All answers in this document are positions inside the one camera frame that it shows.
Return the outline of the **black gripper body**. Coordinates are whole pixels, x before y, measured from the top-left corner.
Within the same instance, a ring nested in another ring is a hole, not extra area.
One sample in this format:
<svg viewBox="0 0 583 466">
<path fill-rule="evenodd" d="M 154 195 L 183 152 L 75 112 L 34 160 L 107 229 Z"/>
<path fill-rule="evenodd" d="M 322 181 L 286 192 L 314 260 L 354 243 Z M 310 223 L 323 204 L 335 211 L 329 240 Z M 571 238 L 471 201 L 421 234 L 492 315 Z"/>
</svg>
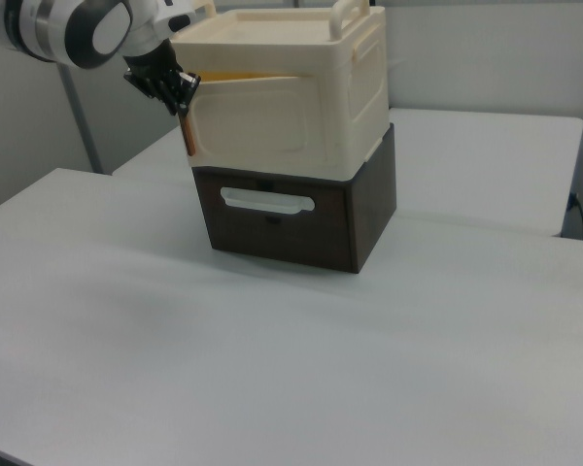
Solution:
<svg viewBox="0 0 583 466">
<path fill-rule="evenodd" d="M 169 40 L 148 53 L 125 56 L 124 61 L 128 66 L 124 78 L 165 106 L 188 106 L 200 85 L 200 77 L 186 73 L 177 62 Z"/>
</svg>

